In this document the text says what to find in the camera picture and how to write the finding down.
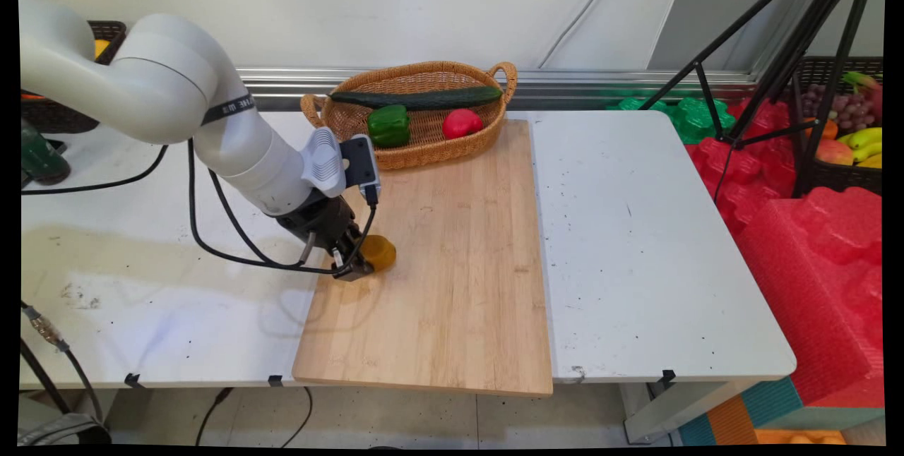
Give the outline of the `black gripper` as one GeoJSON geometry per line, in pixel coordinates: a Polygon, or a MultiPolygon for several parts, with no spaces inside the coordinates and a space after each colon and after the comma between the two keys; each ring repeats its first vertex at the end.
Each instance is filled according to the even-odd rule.
{"type": "Polygon", "coordinates": [[[375,273],[359,251],[348,258],[342,256],[361,250],[368,235],[368,228],[359,227],[355,212],[342,196],[327,198],[313,193],[299,208],[278,215],[275,221],[307,246],[330,251],[333,279],[355,282],[375,273]]]}

